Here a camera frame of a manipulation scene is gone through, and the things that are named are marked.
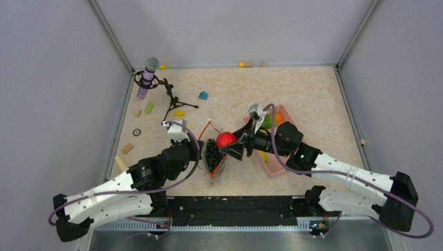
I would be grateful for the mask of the toy banana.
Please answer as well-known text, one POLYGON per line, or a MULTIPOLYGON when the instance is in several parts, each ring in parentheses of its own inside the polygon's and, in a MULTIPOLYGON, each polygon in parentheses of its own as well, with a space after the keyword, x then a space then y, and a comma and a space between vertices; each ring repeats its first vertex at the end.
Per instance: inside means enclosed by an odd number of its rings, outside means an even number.
MULTIPOLYGON (((269 133, 267 130, 264 130, 264 129, 260 129, 259 131, 266 134, 266 135, 269 133)), ((267 164, 268 157, 267 157, 266 153, 264 151, 259 151, 259 153, 260 153, 260 156, 262 157, 264 163, 267 164)))

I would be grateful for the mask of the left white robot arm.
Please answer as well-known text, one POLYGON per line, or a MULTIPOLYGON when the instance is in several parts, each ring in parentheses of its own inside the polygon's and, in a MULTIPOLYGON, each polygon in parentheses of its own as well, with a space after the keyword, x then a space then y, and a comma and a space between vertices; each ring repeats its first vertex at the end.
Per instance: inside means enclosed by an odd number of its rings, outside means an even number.
POLYGON ((197 166, 204 142, 173 142, 156 156, 139 160, 111 180, 74 196, 53 197, 55 227, 62 242, 85 236, 103 224, 132 216, 170 212, 166 180, 176 180, 190 162, 197 166))

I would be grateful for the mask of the pink plastic basket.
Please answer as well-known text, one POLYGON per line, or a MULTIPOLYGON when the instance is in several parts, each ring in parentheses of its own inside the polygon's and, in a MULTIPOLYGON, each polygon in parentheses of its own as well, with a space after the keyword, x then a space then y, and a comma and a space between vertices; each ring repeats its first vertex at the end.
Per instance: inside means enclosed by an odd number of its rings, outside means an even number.
MULTIPOLYGON (((290 112, 286 109, 286 107, 283 104, 277 104, 275 105, 275 109, 276 112, 279 112, 283 115, 284 121, 281 122, 275 129, 275 131, 277 131, 277 128, 284 122, 290 122, 293 125, 296 125, 296 122, 294 121, 294 119, 292 118, 292 116, 290 115, 290 112)), ((262 157, 260 156, 260 153, 258 150, 254 150, 251 154, 251 156, 254 156, 260 166, 262 167, 262 169, 264 170, 264 172, 266 173, 266 175, 268 177, 274 177, 274 176, 278 176, 283 174, 284 172, 286 172, 286 169, 278 162, 278 160, 276 159, 275 155, 272 153, 266 153, 267 157, 268 157, 268 162, 267 164, 264 163, 262 157)))

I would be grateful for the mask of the toy red tomato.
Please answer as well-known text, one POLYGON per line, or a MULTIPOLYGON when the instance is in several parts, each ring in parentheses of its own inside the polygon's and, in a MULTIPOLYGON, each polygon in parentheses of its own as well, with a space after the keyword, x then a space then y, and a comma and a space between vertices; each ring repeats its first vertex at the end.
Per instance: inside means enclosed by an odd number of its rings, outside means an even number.
POLYGON ((231 132, 223 132, 220 133, 216 139, 217 147, 220 149, 228 144, 234 143, 237 141, 237 137, 231 132))

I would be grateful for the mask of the toy black grapes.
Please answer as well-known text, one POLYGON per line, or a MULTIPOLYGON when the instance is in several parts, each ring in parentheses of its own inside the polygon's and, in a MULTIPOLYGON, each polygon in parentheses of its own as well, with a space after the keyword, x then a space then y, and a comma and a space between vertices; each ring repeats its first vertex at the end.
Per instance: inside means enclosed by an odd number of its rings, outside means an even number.
POLYGON ((208 171, 213 174, 223 158, 224 154, 217 147, 216 140, 208 139, 205 149, 205 159, 208 171))

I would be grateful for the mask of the toy mango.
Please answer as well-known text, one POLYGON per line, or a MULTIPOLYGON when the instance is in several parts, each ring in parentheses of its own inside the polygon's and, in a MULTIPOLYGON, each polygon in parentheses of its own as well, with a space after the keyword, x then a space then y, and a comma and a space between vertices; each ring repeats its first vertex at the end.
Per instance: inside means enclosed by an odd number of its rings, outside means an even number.
MULTIPOLYGON (((269 113, 265 116, 261 127, 265 129, 271 129, 272 127, 272 113, 269 113)), ((279 112, 275 113, 275 126, 277 127, 281 122, 284 121, 283 115, 279 112)))

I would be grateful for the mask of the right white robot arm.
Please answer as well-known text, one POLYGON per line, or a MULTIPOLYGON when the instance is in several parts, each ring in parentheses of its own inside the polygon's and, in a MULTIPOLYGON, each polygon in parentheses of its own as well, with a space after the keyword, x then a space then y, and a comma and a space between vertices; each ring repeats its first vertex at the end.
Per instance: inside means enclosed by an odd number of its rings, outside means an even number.
POLYGON ((336 190, 314 186, 306 194, 306 208, 312 215, 324 211, 345 211, 370 216, 401 232, 411 229, 414 210, 389 197, 391 193, 411 205, 418 202, 418 193, 409 175, 397 172, 383 175, 338 161, 302 141, 304 135, 290 122, 281 123, 271 137, 265 128, 255 130, 248 122, 235 133, 225 132, 216 138, 220 151, 237 160, 252 151, 286 157, 285 165, 304 175, 323 179, 346 188, 336 190))

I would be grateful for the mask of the clear orange zip bag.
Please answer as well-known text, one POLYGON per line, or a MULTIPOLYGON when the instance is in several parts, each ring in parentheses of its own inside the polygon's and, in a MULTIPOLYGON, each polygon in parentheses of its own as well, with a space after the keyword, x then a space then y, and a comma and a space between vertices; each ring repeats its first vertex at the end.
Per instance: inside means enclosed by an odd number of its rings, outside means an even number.
POLYGON ((201 148, 202 160, 199 162, 199 169, 208 179, 211 187, 220 182, 227 162, 227 156, 219 150, 217 145, 217 138, 221 133, 223 133, 222 127, 219 127, 212 118, 209 118, 198 137, 198 140, 203 142, 201 148))

